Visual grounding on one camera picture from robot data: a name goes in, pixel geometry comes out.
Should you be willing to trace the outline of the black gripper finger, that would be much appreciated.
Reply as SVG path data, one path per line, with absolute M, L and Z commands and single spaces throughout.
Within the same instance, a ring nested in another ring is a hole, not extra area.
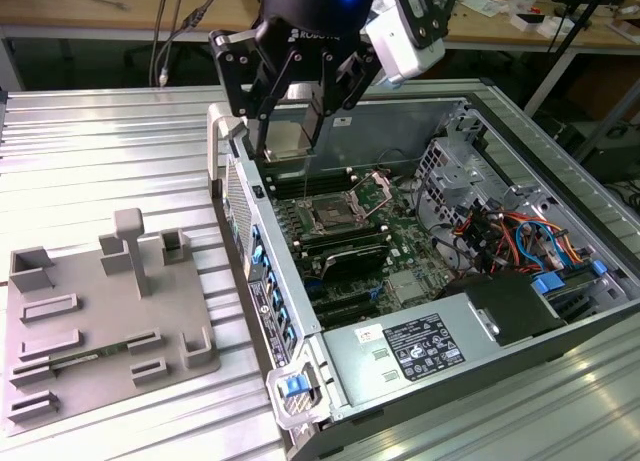
M 250 121 L 252 154 L 263 158 L 269 118 L 293 81 L 301 53 L 294 46 L 271 48 L 271 54 L 284 56 L 271 66 L 256 44 L 253 30 L 213 31 L 209 43 L 231 113 Z
M 316 144 L 324 121 L 339 110 L 353 109 L 377 75 L 377 55 L 371 44 L 361 41 L 341 64 L 322 60 L 319 83 L 312 88 L 302 131 Z

